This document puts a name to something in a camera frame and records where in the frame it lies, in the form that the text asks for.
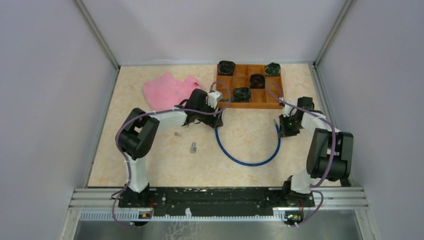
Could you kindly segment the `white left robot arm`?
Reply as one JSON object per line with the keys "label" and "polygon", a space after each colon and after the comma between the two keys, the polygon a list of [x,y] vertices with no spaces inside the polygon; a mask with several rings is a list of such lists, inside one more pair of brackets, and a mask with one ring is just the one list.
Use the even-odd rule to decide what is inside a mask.
{"label": "white left robot arm", "polygon": [[149,203],[146,156],[158,131],[188,126],[195,122],[201,122],[213,129],[223,126],[224,110],[218,107],[222,98],[222,93],[217,90],[206,92],[196,88],[188,99],[170,109],[145,112],[134,108],[130,112],[118,130],[115,142],[125,159],[127,183],[124,192],[130,196],[132,203],[138,207]]}

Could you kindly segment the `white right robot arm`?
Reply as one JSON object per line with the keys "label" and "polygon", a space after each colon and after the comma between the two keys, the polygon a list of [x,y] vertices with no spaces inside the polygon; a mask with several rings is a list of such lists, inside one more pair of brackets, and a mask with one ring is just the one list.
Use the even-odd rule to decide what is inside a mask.
{"label": "white right robot arm", "polygon": [[312,136],[305,169],[283,184],[283,203],[295,206],[307,200],[311,189],[325,180],[336,182],[350,176],[354,136],[337,129],[322,111],[316,110],[311,97],[300,97],[297,103],[280,100],[283,113],[279,116],[279,138],[294,137],[301,130]]}

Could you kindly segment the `grey combination lock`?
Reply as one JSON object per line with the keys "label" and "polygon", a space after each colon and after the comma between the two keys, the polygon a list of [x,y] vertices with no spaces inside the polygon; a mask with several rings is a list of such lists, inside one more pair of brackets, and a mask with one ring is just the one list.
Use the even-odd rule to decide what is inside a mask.
{"label": "grey combination lock", "polygon": [[196,150],[197,150],[196,143],[195,143],[195,142],[193,142],[193,143],[191,144],[191,146],[190,146],[189,152],[190,152],[191,154],[194,154],[194,153],[196,153]]}

